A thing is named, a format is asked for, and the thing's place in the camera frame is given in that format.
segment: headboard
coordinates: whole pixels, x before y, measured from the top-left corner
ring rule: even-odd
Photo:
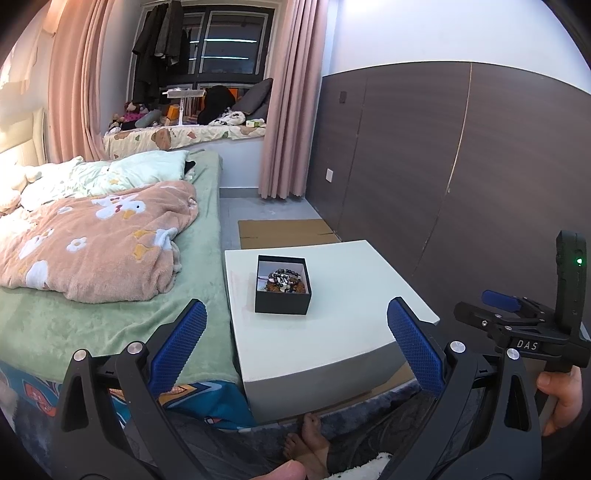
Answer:
[[[0,121],[0,159],[14,158],[11,163],[38,167],[47,162],[43,132],[45,112],[41,108],[35,112],[13,116]]]

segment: gray cushion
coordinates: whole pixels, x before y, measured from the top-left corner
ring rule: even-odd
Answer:
[[[151,112],[146,113],[142,118],[137,120],[135,123],[135,127],[136,128],[150,127],[154,122],[160,122],[161,116],[162,116],[162,112],[160,110],[152,110]]]
[[[262,118],[265,122],[267,121],[267,115],[269,114],[269,104],[264,103],[259,107],[259,109],[254,112],[252,115],[248,115],[246,120],[259,120]]]
[[[267,79],[263,80],[261,83],[257,83],[245,93],[244,97],[242,97],[236,105],[232,107],[232,110],[251,115],[265,102],[272,87],[273,79]]]

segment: mint green blanket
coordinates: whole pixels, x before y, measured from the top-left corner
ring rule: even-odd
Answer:
[[[221,160],[211,151],[193,153],[189,160],[196,162],[199,216],[174,240],[183,269],[173,289],[150,301],[91,305],[66,300],[53,291],[0,288],[1,360],[44,380],[61,382],[77,349],[86,348],[94,356],[118,353],[134,340],[146,341],[197,298],[207,307],[207,329],[177,384],[238,382],[220,244]]]

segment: baseboard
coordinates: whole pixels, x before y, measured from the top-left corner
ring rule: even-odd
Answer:
[[[220,188],[221,199],[241,199],[241,198],[257,198],[259,196],[257,188]]]

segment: dark wood wall panel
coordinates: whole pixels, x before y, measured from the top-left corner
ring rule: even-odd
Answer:
[[[355,159],[337,233],[367,239],[410,279],[454,162],[470,65],[368,69]]]
[[[458,301],[479,304],[487,288],[553,306],[556,235],[569,229],[591,241],[590,181],[591,96],[535,73],[473,64],[450,192],[412,279],[450,335],[491,345],[452,314]]]
[[[306,198],[333,230],[353,163],[366,79],[367,70],[355,70],[322,82]],[[334,172],[332,183],[326,180],[328,168]]]

